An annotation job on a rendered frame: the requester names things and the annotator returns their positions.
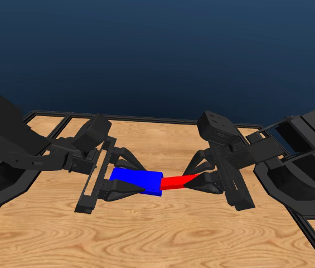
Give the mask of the thin red peg bar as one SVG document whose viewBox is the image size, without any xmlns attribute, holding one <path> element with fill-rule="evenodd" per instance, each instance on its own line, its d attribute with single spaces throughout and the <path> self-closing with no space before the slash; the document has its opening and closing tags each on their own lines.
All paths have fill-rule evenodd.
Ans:
<svg viewBox="0 0 315 268">
<path fill-rule="evenodd" d="M 182 189 L 186 183 L 197 176 L 198 174 L 162 178 L 160 190 Z"/>
</svg>

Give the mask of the blue hollow socket block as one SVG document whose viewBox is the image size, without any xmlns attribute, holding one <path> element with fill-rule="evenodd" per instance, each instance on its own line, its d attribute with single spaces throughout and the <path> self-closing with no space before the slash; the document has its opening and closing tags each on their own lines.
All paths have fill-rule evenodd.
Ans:
<svg viewBox="0 0 315 268">
<path fill-rule="evenodd" d="M 160 190 L 162 178 L 163 173 L 159 171 L 131 170 L 115 167 L 109 180 L 119 179 L 134 184 L 145 189 L 141 194 L 160 197 L 162 195 L 162 190 Z"/>
</svg>

